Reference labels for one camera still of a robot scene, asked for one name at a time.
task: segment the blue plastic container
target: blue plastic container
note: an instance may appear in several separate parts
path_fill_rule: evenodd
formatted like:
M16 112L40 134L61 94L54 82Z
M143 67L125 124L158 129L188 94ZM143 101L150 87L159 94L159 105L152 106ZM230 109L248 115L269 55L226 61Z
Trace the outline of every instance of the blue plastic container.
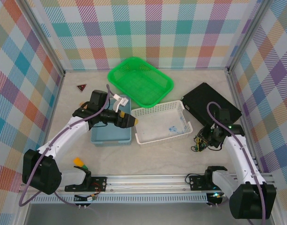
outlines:
M125 113L131 114L131 100L128 97L129 102L125 107L120 106L119 109ZM113 108L115 99L110 98L110 109ZM103 126L102 122L95 124L95 126ZM117 145L129 145L132 140L132 129L119 128L113 123L108 123L106 127L96 127L91 129L91 142L95 146L117 146Z

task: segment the red triangle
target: red triangle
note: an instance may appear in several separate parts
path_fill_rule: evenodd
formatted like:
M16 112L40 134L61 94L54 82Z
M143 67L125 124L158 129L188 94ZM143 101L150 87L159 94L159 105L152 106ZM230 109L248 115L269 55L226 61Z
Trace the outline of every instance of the red triangle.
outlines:
M81 85L77 85L77 88L82 92L87 84L81 84Z

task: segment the robotic arm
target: robotic arm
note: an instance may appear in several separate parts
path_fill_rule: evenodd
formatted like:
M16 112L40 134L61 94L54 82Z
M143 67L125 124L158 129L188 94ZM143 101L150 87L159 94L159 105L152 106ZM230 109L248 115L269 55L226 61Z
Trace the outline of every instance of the robotic arm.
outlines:
M228 109L219 107L214 117L210 116L215 122L214 125L211 127L206 125L200 130L198 137L216 148L223 144L234 164L237 180L233 179L227 171L215 169L206 170L208 179L228 197L230 211L234 218L263 219L264 216L268 219L276 189L274 185L266 184L254 164L241 125L234 125L230 122Z
M126 105L127 103L126 98L120 98L118 95L114 95L114 98L118 99L121 105ZM28 150L23 157L23 183L27 184L31 177L30 186L50 195L60 186L79 185L86 178L90 178L91 172L85 171L81 167L75 166L77 169L74 171L60 172L57 164L72 144L98 122L103 122L104 124L113 123L120 128L130 128L138 123L136 118L120 111L116 104L117 102L114 104L116 110L103 109L97 114L105 106L107 100L106 92L94 90L90 100L73 113L69 122L51 141L41 146L37 151ZM84 120L95 114L96 116L91 119ZM32 176L32 171L40 157L42 160L40 160L39 166Z

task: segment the cable clip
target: cable clip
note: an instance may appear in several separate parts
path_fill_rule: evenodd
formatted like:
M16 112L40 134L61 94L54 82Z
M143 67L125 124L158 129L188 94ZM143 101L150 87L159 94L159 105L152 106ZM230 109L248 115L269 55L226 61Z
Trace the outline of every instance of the cable clip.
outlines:
M113 110L117 113L119 106L125 106L129 99L126 97L120 97L119 95L115 94L113 98L116 100L115 103L113 104Z

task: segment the checkered wall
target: checkered wall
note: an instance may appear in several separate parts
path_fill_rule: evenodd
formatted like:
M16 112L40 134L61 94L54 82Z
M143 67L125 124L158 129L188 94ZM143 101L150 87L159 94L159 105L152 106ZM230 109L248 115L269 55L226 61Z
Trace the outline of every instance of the checkered wall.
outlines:
M287 0L275 0L234 80L265 172L272 172L287 219Z
M233 60L235 54L237 53L237 50L238 50L239 46L241 45L241 43L242 43L242 41L243 41L243 38L244 38L246 32L247 32L248 29L250 28L251 22L252 22L253 18L255 17L255 15L256 15L256 13L257 13L257 11L258 11L258 9L259 9L259 7L260 7L262 1L263 1L263 0L257 0L256 4L255 4L255 6L254 6L254 8L252 9L252 12L251 12L250 16L248 17L248 20L246 21L246 24L245 24L244 28L242 29L239 38L238 38L237 41L236 41L235 47L233 48L233 51L232 51L232 53L231 53L231 55L230 55L230 57L229 57L229 59L228 59L228 62L227 62L227 64L226 64L226 67L229 67L229 66L230 66L230 64L231 64L231 62L232 62L232 60Z
M16 2L0 1L0 225L11 218L24 152L43 144L59 82Z
M236 33L246 31L237 31L241 20L256 12L246 16L252 0L28 2L64 67L74 70L109 69L131 56L157 68L224 68Z

